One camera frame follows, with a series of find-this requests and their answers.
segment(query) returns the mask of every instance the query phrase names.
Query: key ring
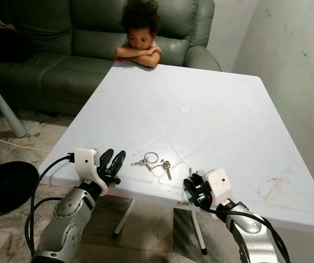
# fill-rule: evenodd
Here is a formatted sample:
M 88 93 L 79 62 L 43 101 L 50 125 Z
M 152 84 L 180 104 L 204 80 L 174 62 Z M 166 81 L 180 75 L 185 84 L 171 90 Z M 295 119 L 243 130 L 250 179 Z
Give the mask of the key ring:
M 157 159 L 156 159 L 155 162 L 150 162 L 150 161 L 148 161 L 148 156 L 147 156 L 147 155 L 149 155 L 149 154 L 155 155 L 155 156 L 157 157 Z M 159 156 L 158 156 L 158 154 L 156 154 L 155 152 L 146 152 L 145 155 L 144 155 L 144 159 L 146 160 L 147 163 L 151 163 L 151 164 L 152 164 L 152 163 L 158 162 Z

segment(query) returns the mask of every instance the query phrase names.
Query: curly hair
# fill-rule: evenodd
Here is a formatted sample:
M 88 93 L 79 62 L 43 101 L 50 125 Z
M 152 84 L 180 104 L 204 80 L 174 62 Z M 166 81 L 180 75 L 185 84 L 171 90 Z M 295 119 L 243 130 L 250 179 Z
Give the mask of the curly hair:
M 130 28 L 149 28 L 151 35 L 159 29 L 160 18 L 157 14 L 158 4 L 155 0 L 129 0 L 124 7 L 121 25 L 126 33 Z

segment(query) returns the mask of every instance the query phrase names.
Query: dark cloth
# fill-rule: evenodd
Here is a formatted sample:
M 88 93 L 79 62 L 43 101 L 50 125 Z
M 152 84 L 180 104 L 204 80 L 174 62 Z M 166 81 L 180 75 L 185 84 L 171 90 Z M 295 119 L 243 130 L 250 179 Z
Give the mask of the dark cloth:
M 9 28 L 0 28 L 0 61 L 23 62 L 30 55 L 31 49 L 25 36 Z

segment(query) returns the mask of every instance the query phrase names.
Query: white wall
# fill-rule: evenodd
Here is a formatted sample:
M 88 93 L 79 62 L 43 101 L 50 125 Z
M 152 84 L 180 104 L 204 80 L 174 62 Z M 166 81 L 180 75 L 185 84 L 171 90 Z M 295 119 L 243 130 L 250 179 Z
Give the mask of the white wall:
M 215 0 L 207 49 L 221 69 L 231 72 L 258 0 Z
M 262 79 L 314 178 L 314 1 L 258 1 L 233 71 Z M 280 234 L 292 262 L 314 262 L 314 235 Z

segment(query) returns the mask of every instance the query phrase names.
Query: child's arm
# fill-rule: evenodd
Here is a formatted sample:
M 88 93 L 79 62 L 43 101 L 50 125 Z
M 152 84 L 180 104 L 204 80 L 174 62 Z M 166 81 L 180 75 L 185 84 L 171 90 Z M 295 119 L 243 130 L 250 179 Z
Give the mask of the child's arm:
M 159 63 L 161 56 L 159 52 L 154 52 L 152 55 L 143 55 L 135 58 L 130 58 L 131 61 L 136 62 L 145 67 L 156 67 Z
M 129 47 L 118 47 L 115 51 L 115 56 L 120 58 L 133 58 L 135 56 L 150 56 L 158 51 L 158 47 L 152 47 L 148 50 L 141 50 Z

